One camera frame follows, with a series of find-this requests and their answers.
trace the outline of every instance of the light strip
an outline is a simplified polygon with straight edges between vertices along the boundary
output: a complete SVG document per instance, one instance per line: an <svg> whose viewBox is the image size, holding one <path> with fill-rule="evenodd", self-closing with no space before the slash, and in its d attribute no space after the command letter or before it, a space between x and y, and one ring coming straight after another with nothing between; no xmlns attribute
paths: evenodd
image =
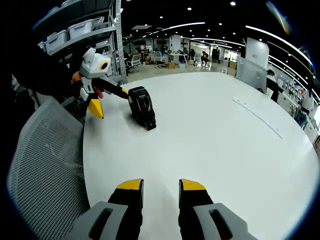
<svg viewBox="0 0 320 240"><path fill-rule="evenodd" d="M171 27L162 29L161 31L165 31L165 30L168 30L168 29L175 29L175 28L184 27L184 26L190 26L190 25L198 25L198 24L206 24L206 23L205 23L204 21L202 21L202 22L186 23L186 24L171 26Z"/></svg>
<svg viewBox="0 0 320 240"><path fill-rule="evenodd" d="M226 46L226 45L221 45L221 44L216 44L216 43L211 43L211 45L216 45L216 46L232 49L232 46Z"/></svg>
<svg viewBox="0 0 320 240"><path fill-rule="evenodd" d="M193 38L193 39L220 41L220 42L226 42L226 43L230 43L230 44L237 44L237 45L240 45L240 46L243 46L243 47L245 47L245 46L246 46L246 45L244 45L244 44L240 44L240 43L233 42L233 41L226 41L226 40L213 39L213 38L201 38L201 37L195 37L195 38Z"/></svg>
<svg viewBox="0 0 320 240"><path fill-rule="evenodd" d="M290 42L282 39L281 37L277 36L277 35L274 35L268 31L265 31L265 30L262 30L262 29L259 29L259 28L256 28L256 27L253 27L253 26L248 26L246 25L245 26L247 29L252 29L252 30L256 30L258 32L261 32L261 33L264 33L264 34L267 34L271 37L274 37L280 41L282 41L283 43L287 44L288 46L290 46L291 48L293 48L294 50L296 50L302 57L304 57L312 66L313 66L313 63L311 62L311 60L302 52L300 51L298 48L296 48L295 46L293 46Z"/></svg>
<svg viewBox="0 0 320 240"><path fill-rule="evenodd" d="M308 82L302 76L300 76L295 70L293 70L291 67L289 67L287 64L283 63L282 61L280 61L279 59L275 58L274 56L269 55L269 57L273 58L274 60L277 60L279 63L285 65L288 69L290 69L294 74L299 76L308 85Z"/></svg>
<svg viewBox="0 0 320 240"><path fill-rule="evenodd" d="M272 43L272 42L270 42L270 41L267 41L267 43L272 44L272 45L274 45L275 47L277 47L277 48L281 49L282 51L286 52L287 54L289 54L289 52L288 52L287 50L284 50L282 47L280 47L280 46L278 46L278 45L276 45L276 44L274 44L274 43ZM310 69L309 69L306 65L304 65L304 63L303 63L302 61L300 61L298 58L296 58L296 57L295 57L294 55L292 55L292 54L291 54L291 57L295 58L295 60L297 60L299 63L301 63L302 66L304 66L304 67L313 75L312 71L310 71Z"/></svg>
<svg viewBox="0 0 320 240"><path fill-rule="evenodd" d="M320 97L318 96L318 94L316 94L315 90L312 89L312 92L316 95L316 97L318 98L318 100L320 101Z"/></svg>
<svg viewBox="0 0 320 240"><path fill-rule="evenodd" d="M278 68L281 69L282 71L286 72L290 77L292 77L292 79L294 79L294 80L295 80L298 84L300 84L305 90L307 90L306 87L301 84L301 82L299 82L294 76L292 76L292 75L291 75L289 72L287 72L285 69L283 69L282 67L278 66L277 64L275 64L275 63L273 63L273 62L271 62L271 61L268 61L268 62L271 63L271 64L273 64L274 66L278 67Z"/></svg>

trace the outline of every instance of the metal shelving unit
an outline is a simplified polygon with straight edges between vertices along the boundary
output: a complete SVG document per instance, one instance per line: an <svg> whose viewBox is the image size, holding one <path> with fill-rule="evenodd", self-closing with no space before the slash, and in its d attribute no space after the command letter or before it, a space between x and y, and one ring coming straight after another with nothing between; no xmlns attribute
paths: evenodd
<svg viewBox="0 0 320 240"><path fill-rule="evenodd" d="M73 24L103 15L105 22L107 19L109 27L94 30L70 39L48 52L48 54L60 60L72 54L74 50L108 40L108 46L98 46L96 49L101 50L101 48L109 47L112 68L111 78L120 84L126 84L128 80L122 44L121 0L70 1L68 5L62 6L59 10L41 19L33 27L33 33L35 39L40 42L54 32L59 32Z"/></svg>

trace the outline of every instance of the cardboard box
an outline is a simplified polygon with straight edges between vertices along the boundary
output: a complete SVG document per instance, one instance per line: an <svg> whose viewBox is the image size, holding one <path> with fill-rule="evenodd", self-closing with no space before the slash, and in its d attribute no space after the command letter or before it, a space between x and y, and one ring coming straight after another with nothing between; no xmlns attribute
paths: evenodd
<svg viewBox="0 0 320 240"><path fill-rule="evenodd" d="M175 69L176 68L176 64L174 62L170 62L170 63L168 63L168 65L166 67L168 69Z"/></svg>
<svg viewBox="0 0 320 240"><path fill-rule="evenodd" d="M151 58L149 56L145 58L145 64L151 64Z"/></svg>

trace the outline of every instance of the office desk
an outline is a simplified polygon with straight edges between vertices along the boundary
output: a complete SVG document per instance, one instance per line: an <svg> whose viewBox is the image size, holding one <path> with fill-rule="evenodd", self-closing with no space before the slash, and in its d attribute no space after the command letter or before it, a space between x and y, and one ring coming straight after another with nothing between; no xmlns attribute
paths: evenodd
<svg viewBox="0 0 320 240"><path fill-rule="evenodd" d="M303 216L319 177L319 161L299 125L278 104L219 72L152 77L144 86L157 127L132 118L128 101L101 100L104 119L86 115L83 166L91 206L108 201L120 183L144 179L140 239L181 239L179 179L204 185L260 240L283 239ZM236 97L273 123L280 138Z"/></svg>
<svg viewBox="0 0 320 240"><path fill-rule="evenodd" d="M188 56L187 54L181 54L181 53L169 53L169 56L173 56L173 62L176 64L179 64L179 56L183 56L184 60L185 60L185 64L187 64L187 58L186 56Z"/></svg>

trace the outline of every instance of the white storage box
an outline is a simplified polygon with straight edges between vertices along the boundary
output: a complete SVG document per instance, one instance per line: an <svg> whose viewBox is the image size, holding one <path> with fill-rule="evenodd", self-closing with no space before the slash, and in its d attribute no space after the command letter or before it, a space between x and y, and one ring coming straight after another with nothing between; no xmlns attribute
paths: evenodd
<svg viewBox="0 0 320 240"><path fill-rule="evenodd" d="M59 47L61 44L69 40L69 35L66 30L58 32L56 35L52 36L50 40L45 42L46 52L49 53L54 50L56 47Z"/></svg>
<svg viewBox="0 0 320 240"><path fill-rule="evenodd" d="M108 40L105 40L105 41L97 42L95 44L95 47L98 48L98 47L102 47L102 46L107 45L107 44L108 44Z"/></svg>
<svg viewBox="0 0 320 240"><path fill-rule="evenodd" d="M105 20L104 16L96 17L93 22L93 27L97 27L98 25L103 24L104 20Z"/></svg>
<svg viewBox="0 0 320 240"><path fill-rule="evenodd" d="M83 34L90 33L93 29L94 20L90 19L68 27L68 32L70 34L70 39L74 39Z"/></svg>
<svg viewBox="0 0 320 240"><path fill-rule="evenodd" d="M38 43L38 46L43 49L43 51L46 53L47 52L47 49L46 49L46 43L41 41Z"/></svg>

